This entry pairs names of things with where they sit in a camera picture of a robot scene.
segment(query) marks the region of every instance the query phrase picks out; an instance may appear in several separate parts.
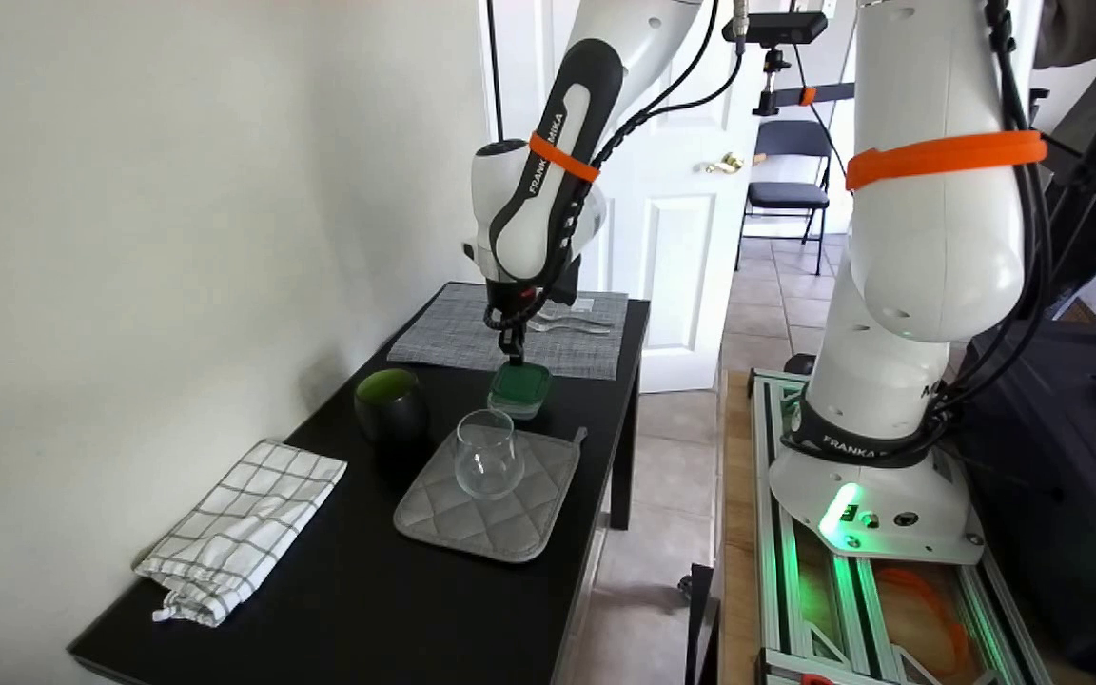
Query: checkered towel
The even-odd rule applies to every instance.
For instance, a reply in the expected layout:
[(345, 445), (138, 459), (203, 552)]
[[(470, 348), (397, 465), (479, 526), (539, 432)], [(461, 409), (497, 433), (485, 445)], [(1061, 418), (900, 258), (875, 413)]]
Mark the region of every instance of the checkered towel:
[(300, 453), (282, 442), (248, 448), (233, 474), (134, 563), (142, 578), (156, 578), (168, 589), (153, 622), (215, 629), (265, 583), (341, 474), (345, 460)]

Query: orange band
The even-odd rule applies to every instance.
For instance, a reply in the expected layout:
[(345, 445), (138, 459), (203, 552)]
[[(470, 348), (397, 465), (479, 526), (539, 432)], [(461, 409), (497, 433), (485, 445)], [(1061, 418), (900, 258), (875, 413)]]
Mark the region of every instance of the orange band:
[(539, 133), (534, 133), (534, 155), (556, 166), (560, 173), (583, 178), (583, 183), (598, 183), (598, 169), (567, 155), (562, 150), (556, 150), (550, 143), (545, 143)]
[(1002, 129), (1002, 133), (969, 133), (969, 138), (936, 138), (900, 150), (867, 150), (849, 166), (849, 190), (910, 178), (910, 177), (946, 177), (973, 169), (1021, 169), (1046, 162), (1046, 143), (1033, 129)]

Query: table leg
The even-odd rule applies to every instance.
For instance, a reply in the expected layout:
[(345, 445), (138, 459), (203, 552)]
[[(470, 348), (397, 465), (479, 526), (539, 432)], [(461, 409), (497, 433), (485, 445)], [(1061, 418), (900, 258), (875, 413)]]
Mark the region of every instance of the table leg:
[(633, 381), (633, 404), (620, 426), (620, 445), (617, 445), (617, 465), (612, 465), (612, 531), (629, 531), (629, 519), (633, 519), (636, 404), (639, 404), (639, 376)]

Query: white door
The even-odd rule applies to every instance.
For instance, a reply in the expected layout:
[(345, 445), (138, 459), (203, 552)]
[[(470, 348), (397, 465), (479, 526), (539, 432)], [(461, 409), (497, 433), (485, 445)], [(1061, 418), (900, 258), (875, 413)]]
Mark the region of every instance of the white door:
[[(693, 63), (709, 3), (646, 96)], [(574, 10), (579, 0), (494, 0), (507, 138), (523, 138), (536, 126)], [(734, 51), (715, 34), (671, 105), (709, 96), (731, 65)], [(606, 232), (583, 257), (583, 286), (650, 300), (641, 391), (715, 388), (756, 88), (761, 51), (749, 48), (743, 77), (723, 101), (646, 122), (600, 173)]]

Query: black table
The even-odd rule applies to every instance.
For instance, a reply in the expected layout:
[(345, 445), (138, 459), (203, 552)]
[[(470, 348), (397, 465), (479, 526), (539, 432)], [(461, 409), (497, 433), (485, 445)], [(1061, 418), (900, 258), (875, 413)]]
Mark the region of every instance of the black table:
[[(134, 583), (69, 651), (118, 681), (550, 681), (567, 616), (584, 573), (600, 493), (612, 474), (607, 526), (629, 531), (639, 348), (650, 309), (629, 306), (617, 381), (556, 376), (527, 432), (569, 438), (584, 426), (583, 465), (539, 560), (507, 568), (416, 544), (392, 531), (408, 479), (376, 467), (362, 442), (355, 381), (290, 445), (341, 459), (350, 474), (223, 629), (153, 625), (156, 583)], [(492, 372), (416, 367), (433, 438), (479, 409)]]

